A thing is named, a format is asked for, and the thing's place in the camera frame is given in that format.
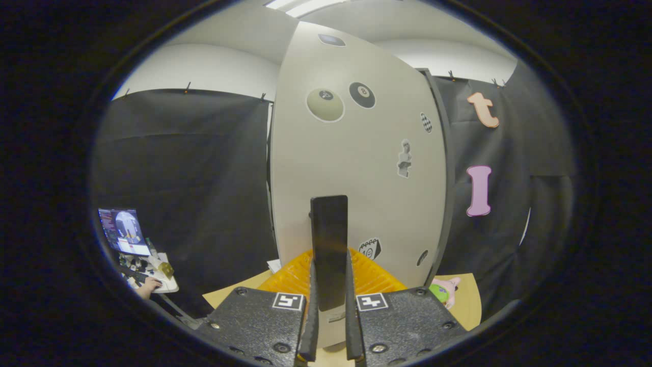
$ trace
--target black curtain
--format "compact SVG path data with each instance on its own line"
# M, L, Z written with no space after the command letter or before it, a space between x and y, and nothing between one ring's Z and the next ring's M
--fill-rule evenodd
M158 89L114 100L97 135L93 195L135 208L175 269L168 296L193 317L202 294L277 259L266 186L268 102L215 91Z
M523 298L560 259L579 180L568 121L536 74L519 62L506 86L433 78L451 126L455 202L451 232L438 274L472 272L482 320ZM499 126L484 126L467 98L490 99ZM469 217L473 165L491 167L491 212ZM527 232L523 237L527 223Z

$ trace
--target orange plastic basket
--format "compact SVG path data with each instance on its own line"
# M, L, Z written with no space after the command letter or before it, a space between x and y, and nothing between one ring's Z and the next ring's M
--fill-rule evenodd
M395 292L406 289L392 274L362 253L349 248L356 295ZM258 287L262 291L295 293L310 299L312 250L294 258Z

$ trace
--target monitor screen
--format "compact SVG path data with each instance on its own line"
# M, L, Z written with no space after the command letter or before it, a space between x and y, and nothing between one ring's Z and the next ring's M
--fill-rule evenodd
M111 248L133 255L150 256L138 223L136 209L98 209Z

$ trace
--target billiard ball sticker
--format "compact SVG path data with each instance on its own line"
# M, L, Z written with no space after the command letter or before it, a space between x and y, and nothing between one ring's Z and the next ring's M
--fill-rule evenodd
M376 96L368 86L362 83L352 83L349 86L351 98L363 108L373 108L376 105Z
M337 122L344 116L342 99L331 89L318 88L306 97L310 114L322 122Z
M335 36L329 36L329 35L317 35L319 37L319 40L323 44L329 44L331 46L337 46L337 47L344 47L346 46L346 43L342 41L341 38L335 37Z

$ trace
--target paper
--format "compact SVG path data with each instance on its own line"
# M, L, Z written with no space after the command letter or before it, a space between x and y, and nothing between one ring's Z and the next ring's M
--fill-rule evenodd
M272 274L275 274L277 271L281 270L281 260L276 259L267 261L267 266L269 266L269 270L271 270Z

